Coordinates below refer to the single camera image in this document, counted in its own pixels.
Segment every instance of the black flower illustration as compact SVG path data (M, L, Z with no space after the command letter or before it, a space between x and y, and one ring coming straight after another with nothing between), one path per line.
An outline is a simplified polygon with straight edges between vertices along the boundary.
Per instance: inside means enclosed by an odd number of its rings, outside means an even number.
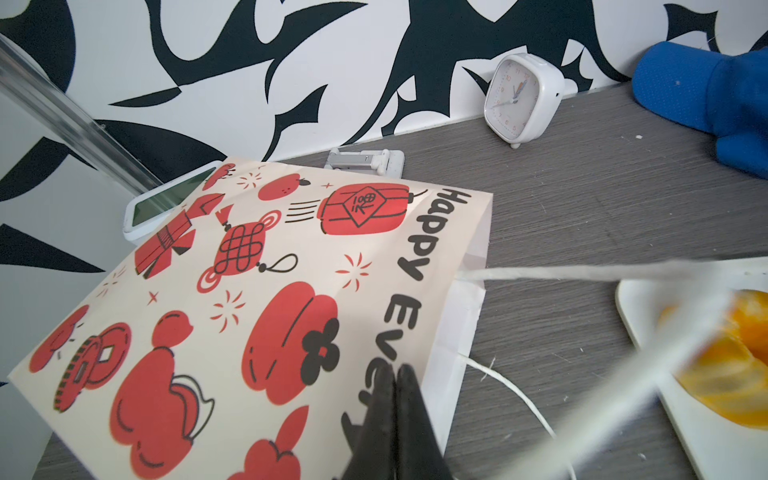
M320 367L330 372L339 363L339 347L333 343L339 332L339 320L328 320L322 332L310 330L301 341L306 352L306 358L301 364L301 381L304 385L312 385L320 375Z

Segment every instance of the white string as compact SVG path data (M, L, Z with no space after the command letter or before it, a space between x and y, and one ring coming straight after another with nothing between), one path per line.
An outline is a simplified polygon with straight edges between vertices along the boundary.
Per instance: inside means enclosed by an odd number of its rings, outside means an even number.
M684 282L682 301L669 321L648 345L621 362L608 380L592 390L565 419L560 435L542 442L494 478L551 480L561 474L562 465L580 465L592 456L616 429L652 400L660 380L683 367L715 335L732 300L726 273L733 271L713 262L669 261L645 265L500 268L457 274L465 280L689 280Z
M457 272L458 280L516 280L534 278L546 280L594 280L617 282L625 279L683 280L690 279L711 267L712 262L668 260L638 265L572 265L523 266L486 268Z
M497 379L499 382L501 382L505 387L510 389L512 392L515 393L518 397L520 397L520 400L525 402L525 405L528 406L528 408L533 412L534 415L536 415L536 418L541 423L541 425L544 426L545 430L549 432L549 435L552 435L552 438L554 438L556 435L554 434L554 430L552 430L552 427L549 426L549 423L547 423L547 419L544 418L544 416L539 412L536 405L533 403L531 399L528 398L527 395L523 393L522 390L518 388L517 385L507 380L504 376L501 375L501 373L488 368L485 365L481 365L480 363L477 363L475 360L469 358L468 356L464 356L461 353L459 353L458 357L467 365L471 366L473 369L480 370L487 376L491 376L494 379ZM576 472L574 472L574 467L570 463L568 463L568 474L571 476L571 480L576 480Z

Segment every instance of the blue cloth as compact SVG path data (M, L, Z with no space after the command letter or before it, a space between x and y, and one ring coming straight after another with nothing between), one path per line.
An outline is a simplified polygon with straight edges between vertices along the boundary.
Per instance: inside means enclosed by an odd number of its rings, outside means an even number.
M768 48L731 57L662 41L637 65L638 103L717 136L717 160L768 179Z

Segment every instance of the gift bag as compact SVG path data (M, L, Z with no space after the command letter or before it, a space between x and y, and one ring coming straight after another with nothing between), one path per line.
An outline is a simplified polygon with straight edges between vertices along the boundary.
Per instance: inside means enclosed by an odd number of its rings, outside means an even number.
M386 363L444 448L491 200L228 160L11 380L97 478L338 478Z

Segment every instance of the black and white wall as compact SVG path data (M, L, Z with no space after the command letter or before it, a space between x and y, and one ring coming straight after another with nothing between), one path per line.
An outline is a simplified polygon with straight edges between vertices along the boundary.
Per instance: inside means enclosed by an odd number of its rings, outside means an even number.
M663 40L762 48L768 2L4 0L0 34L170 180L227 156L278 161L478 116L513 51L583 91L629 80ZM127 192L1 95L0 125L1 385L131 246ZM4 431L24 408L10 389L0 386ZM16 451L0 472L24 478L28 467L9 470L24 446L0 442Z

